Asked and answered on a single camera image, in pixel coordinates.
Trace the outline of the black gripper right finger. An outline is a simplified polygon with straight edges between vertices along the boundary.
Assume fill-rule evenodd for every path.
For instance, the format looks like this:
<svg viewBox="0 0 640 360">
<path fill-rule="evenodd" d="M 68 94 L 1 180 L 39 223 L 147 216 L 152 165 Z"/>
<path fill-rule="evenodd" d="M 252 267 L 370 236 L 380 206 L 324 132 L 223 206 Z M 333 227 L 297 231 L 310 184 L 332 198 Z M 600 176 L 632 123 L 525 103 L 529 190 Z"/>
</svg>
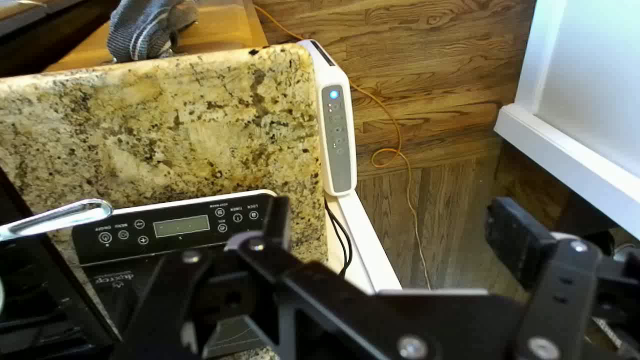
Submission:
<svg viewBox="0 0 640 360">
<path fill-rule="evenodd" d="M 635 255 L 616 260 L 583 238 L 556 238 L 511 198 L 488 204 L 486 242 L 529 293 L 513 340 L 518 360 L 616 360 L 588 348 L 592 318 L 640 338 Z"/>
</svg>

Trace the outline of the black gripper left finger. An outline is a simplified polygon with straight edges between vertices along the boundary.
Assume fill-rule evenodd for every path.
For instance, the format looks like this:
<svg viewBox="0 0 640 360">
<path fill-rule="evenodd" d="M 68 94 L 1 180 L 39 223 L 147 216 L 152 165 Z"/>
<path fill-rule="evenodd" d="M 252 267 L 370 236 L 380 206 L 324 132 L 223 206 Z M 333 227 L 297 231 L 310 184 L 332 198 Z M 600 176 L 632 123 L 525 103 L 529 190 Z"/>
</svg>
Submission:
<svg viewBox="0 0 640 360">
<path fill-rule="evenodd" d="M 489 295 L 366 295 L 280 247 L 288 202 L 225 250 L 165 255 L 112 360 L 199 360 L 243 318 L 281 360 L 511 360 L 521 309 Z"/>
</svg>

